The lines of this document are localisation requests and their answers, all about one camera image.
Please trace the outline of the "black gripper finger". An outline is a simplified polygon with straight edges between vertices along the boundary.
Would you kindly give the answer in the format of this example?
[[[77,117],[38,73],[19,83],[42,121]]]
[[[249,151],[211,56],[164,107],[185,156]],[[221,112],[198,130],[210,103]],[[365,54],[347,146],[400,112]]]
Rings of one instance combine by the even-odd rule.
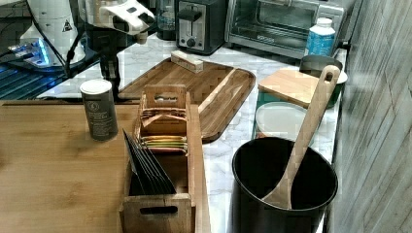
[[[115,55],[102,55],[100,57],[100,70],[102,77],[112,84],[113,95],[118,97],[120,86],[119,59]]]

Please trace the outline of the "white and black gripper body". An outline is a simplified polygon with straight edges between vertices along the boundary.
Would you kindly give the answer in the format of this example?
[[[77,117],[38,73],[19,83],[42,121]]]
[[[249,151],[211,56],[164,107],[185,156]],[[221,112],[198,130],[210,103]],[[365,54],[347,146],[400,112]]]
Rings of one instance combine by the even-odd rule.
[[[116,56],[127,48],[127,37],[147,42],[155,15],[137,0],[77,0],[86,24],[88,46],[101,56]]]

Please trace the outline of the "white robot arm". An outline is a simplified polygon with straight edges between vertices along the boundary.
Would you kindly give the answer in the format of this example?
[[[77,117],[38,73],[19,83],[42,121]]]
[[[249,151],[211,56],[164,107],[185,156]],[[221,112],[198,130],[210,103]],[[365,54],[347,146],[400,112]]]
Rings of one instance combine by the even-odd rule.
[[[40,67],[60,66],[67,78],[74,77],[71,66],[86,57],[80,40],[88,36],[88,47],[100,61],[104,80],[119,94],[118,53],[126,48],[126,38],[144,43],[155,27],[155,15],[137,0],[24,0],[32,25],[22,39],[39,39],[46,48]]]

